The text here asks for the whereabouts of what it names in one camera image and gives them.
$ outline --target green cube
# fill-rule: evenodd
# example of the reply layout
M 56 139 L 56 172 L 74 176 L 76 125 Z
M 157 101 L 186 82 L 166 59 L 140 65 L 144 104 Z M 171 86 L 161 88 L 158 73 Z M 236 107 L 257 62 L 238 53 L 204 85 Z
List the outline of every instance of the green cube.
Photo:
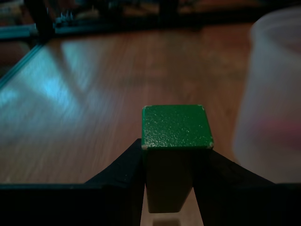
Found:
M 192 189 L 191 158 L 213 148 L 201 105 L 143 108 L 142 149 L 150 213 L 179 212 Z
M 143 108 L 143 150 L 212 149 L 213 145 L 202 105 L 154 105 Z

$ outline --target green paint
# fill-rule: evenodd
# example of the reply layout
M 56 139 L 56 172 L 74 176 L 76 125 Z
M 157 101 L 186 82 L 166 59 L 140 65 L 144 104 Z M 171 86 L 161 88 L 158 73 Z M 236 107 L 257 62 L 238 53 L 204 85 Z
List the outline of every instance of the green paint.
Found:
M 212 149 L 213 138 L 203 106 L 144 107 L 142 148 L 144 150 Z

